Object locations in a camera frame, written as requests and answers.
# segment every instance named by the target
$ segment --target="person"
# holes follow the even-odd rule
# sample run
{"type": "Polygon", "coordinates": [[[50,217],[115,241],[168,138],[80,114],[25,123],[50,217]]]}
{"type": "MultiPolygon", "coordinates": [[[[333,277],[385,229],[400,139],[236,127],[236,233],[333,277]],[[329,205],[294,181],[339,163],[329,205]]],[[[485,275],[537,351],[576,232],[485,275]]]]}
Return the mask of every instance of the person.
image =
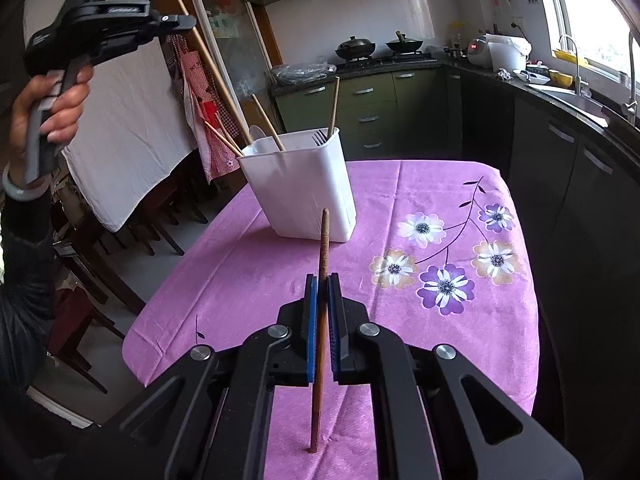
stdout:
{"type": "MultiPolygon", "coordinates": [[[[91,66],[82,68],[76,85],[53,103],[51,117],[40,128],[49,142],[65,145],[75,137],[93,74],[91,66]]],[[[38,477],[41,471],[34,469],[31,462],[37,458],[37,451],[26,448],[42,439],[36,433],[47,431],[43,426],[52,416],[40,406],[31,406],[24,395],[44,364],[54,320],[49,177],[27,184],[24,171],[30,108],[50,94],[57,83],[55,76],[35,76],[15,99],[9,163],[2,174],[6,202],[1,216],[4,283],[0,284],[0,478],[38,477]],[[30,417],[35,420],[25,424],[30,417]]]]}

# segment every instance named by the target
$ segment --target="metal pivot bolt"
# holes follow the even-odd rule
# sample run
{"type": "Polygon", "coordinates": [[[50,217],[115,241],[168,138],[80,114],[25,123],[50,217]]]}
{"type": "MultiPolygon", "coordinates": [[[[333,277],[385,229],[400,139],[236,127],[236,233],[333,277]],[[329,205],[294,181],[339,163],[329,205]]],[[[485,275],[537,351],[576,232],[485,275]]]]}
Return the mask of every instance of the metal pivot bolt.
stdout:
{"type": "Polygon", "coordinates": [[[363,323],[358,327],[358,330],[362,335],[369,337],[375,337],[380,333],[380,327],[375,323],[363,323]]]}
{"type": "Polygon", "coordinates": [[[194,361],[206,361],[211,357],[211,348],[206,345],[194,346],[189,355],[194,361]]]}
{"type": "Polygon", "coordinates": [[[456,349],[451,345],[438,345],[436,354],[442,359],[451,360],[456,356],[456,349]]]}
{"type": "Polygon", "coordinates": [[[276,339],[282,339],[289,333],[289,329],[284,325],[271,325],[267,329],[267,334],[276,339]]]}

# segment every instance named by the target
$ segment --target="sink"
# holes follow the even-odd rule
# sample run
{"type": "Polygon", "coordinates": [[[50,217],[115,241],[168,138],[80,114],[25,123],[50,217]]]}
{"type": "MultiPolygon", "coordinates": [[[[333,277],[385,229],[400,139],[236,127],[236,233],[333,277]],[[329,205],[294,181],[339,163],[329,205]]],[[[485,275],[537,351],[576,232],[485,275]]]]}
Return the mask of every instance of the sink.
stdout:
{"type": "Polygon", "coordinates": [[[561,100],[564,104],[578,110],[603,128],[609,126],[609,118],[602,111],[602,105],[593,99],[576,95],[573,90],[565,90],[564,88],[553,88],[533,84],[529,86],[543,94],[561,100]]]}

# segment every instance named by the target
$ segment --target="faucet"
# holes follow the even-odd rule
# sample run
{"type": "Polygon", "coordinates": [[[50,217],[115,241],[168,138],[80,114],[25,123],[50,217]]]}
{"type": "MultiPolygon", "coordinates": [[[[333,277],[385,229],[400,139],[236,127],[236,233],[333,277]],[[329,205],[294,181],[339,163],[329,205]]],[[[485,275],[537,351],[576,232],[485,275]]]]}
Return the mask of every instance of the faucet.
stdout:
{"type": "Polygon", "coordinates": [[[568,38],[569,40],[574,42],[575,47],[575,94],[582,95],[582,80],[580,79],[580,63],[578,62],[578,44],[575,43],[574,38],[569,36],[568,34],[563,34],[560,36],[558,41],[562,41],[562,38],[568,38]]]}
{"type": "Polygon", "coordinates": [[[631,97],[626,107],[626,120],[632,126],[636,126],[636,115],[638,114],[638,99],[636,98],[636,65],[634,63],[634,35],[629,30],[629,57],[631,59],[631,97]]]}

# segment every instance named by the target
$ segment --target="utensil holder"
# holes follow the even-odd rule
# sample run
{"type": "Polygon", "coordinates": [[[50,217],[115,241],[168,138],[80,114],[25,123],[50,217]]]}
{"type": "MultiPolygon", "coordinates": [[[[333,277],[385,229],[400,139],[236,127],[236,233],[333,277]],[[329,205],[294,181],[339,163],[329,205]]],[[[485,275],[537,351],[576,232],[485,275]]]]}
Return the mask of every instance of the utensil holder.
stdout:
{"type": "MultiPolygon", "coordinates": [[[[320,128],[325,134],[327,128],[320,128]]],[[[238,159],[269,224],[279,236],[319,240],[322,208],[330,213],[330,240],[346,242],[356,226],[356,208],[340,144],[340,130],[321,146],[318,129],[255,140],[238,159]]]]}

